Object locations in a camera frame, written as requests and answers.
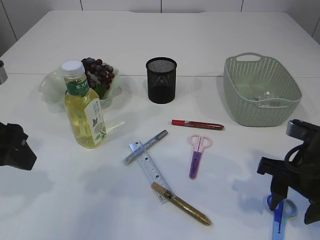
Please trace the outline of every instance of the black pencil holder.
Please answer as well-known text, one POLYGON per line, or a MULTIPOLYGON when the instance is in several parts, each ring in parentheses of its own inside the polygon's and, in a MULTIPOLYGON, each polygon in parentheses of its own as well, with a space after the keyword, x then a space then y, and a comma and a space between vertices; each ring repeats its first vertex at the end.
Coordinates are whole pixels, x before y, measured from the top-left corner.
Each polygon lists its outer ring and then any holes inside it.
POLYGON ((176 95, 177 63, 167 57, 156 57, 146 63, 148 97, 156 104, 167 104, 176 95))

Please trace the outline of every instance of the basket handle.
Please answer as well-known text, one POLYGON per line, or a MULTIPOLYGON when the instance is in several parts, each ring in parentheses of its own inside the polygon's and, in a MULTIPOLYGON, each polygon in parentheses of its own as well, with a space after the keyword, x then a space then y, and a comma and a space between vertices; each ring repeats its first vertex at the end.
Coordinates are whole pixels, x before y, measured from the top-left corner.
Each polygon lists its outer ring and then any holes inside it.
POLYGON ((235 60, 238 61, 238 62, 243 62, 241 60, 238 60, 239 57, 242 57, 242 56, 256 56, 256 57, 259 57, 260 59, 259 60, 253 60, 251 62, 257 62, 257 61, 260 61, 262 58, 264 58, 265 56, 261 55, 261 54, 258 54, 258 53, 254 53, 254 52, 244 52, 244 53, 241 53, 239 55, 236 55, 234 56, 235 60))
POLYGON ((290 106, 290 103, 292 103, 289 100, 285 99, 269 99, 269 100, 262 100, 256 103, 256 106, 258 108, 263 108, 263 109, 282 109, 282 108, 287 108, 290 106), (270 106, 270 104, 283 104, 280 106, 270 106))

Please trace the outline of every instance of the grapes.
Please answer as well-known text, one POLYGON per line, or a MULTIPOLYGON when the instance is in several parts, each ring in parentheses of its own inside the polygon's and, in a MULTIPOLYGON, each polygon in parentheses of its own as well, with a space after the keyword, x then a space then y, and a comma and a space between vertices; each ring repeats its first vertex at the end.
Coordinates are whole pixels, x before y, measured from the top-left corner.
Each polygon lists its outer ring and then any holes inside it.
POLYGON ((101 65, 97 65, 97 66, 95 67, 95 70, 96 70, 97 72, 101 72, 103 69, 104 69, 104 68, 103 68, 101 65))
POLYGON ((109 73, 109 74, 108 74, 108 77, 109 77, 110 79, 113 79, 113 78, 115 77, 115 74, 114 74, 114 73, 109 73))
POLYGON ((102 65, 102 60, 101 60, 101 59, 97 59, 97 60, 95 61, 95 63, 96 63, 97 65, 102 65))
POLYGON ((96 86, 97 86, 96 81, 91 79, 91 80, 89 81, 89 87, 92 88, 92 89, 95 89, 96 86))
POLYGON ((86 63, 87 63, 88 65, 93 64, 95 61, 96 61, 96 60, 94 60, 94 59, 91 58, 91 57, 88 57, 88 58, 86 59, 86 63))
POLYGON ((86 67, 88 64, 87 64, 87 62, 86 62, 86 59, 84 58, 84 59, 82 59, 82 65, 84 66, 84 67, 86 67))
POLYGON ((112 73, 114 71, 114 68, 112 66, 108 66, 106 68, 106 70, 109 72, 109 73, 112 73))
POLYGON ((81 62, 90 88, 96 89, 98 83, 105 85, 106 90, 110 89, 113 78, 115 77, 112 66, 108 64, 103 65, 103 61, 100 58, 95 60, 92 57, 87 57, 83 58, 81 62))
POLYGON ((91 68, 92 70, 96 70, 96 66, 97 66, 97 64, 92 63, 91 66, 90 66, 90 68, 91 68))
POLYGON ((105 78, 101 78, 100 83, 101 83, 102 85, 107 84, 107 83, 106 83, 106 79, 105 79, 105 78))
POLYGON ((100 76, 103 77, 103 78, 105 78, 105 77, 107 76, 106 71, 101 71, 101 72, 100 72, 100 76))

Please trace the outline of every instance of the marker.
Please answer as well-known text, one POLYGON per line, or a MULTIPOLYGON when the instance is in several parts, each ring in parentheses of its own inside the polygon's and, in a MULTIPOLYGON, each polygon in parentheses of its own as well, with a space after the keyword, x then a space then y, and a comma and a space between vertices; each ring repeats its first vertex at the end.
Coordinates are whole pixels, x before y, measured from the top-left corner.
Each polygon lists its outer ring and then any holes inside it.
POLYGON ((151 187, 157 193, 161 194, 166 199, 168 199, 172 204, 176 205, 182 211, 189 214, 191 217, 198 220, 203 225, 206 225, 206 226, 212 225, 212 222, 210 221, 210 219, 206 215, 204 215, 202 212, 195 209, 190 204, 183 201, 181 198, 174 195, 171 191, 165 189, 163 186, 159 185, 156 182, 153 182, 151 187))
MULTIPOLYGON (((167 130, 163 130, 158 135, 151 138, 149 141, 147 141, 143 146, 146 150, 151 148, 153 145, 155 145, 157 142, 159 142, 161 139, 163 139, 168 134, 167 130)), ((122 160, 123 164, 128 166, 130 163, 132 163, 134 160, 136 160, 137 157, 139 157, 141 154, 144 153, 144 150, 142 147, 135 150, 133 153, 131 153, 129 156, 127 156, 124 160, 122 160)))
POLYGON ((183 120, 172 120, 172 125, 183 126, 197 129, 210 129, 210 130, 224 130, 225 126, 217 123, 199 122, 199 121, 183 121, 183 120))

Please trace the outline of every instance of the bottle label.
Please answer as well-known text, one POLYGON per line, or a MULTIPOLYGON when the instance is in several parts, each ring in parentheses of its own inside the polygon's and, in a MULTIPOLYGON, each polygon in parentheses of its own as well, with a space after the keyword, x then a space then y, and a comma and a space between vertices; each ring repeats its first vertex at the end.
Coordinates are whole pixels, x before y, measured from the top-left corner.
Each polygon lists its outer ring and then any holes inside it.
POLYGON ((83 95, 89 91, 88 81, 86 78, 82 82, 75 83, 70 81, 65 85, 66 85, 66 88, 68 89, 68 93, 73 96, 83 95))
POLYGON ((104 117, 101 114, 100 109, 100 100, 98 98, 92 100, 84 109, 95 145, 100 143, 107 136, 104 117))

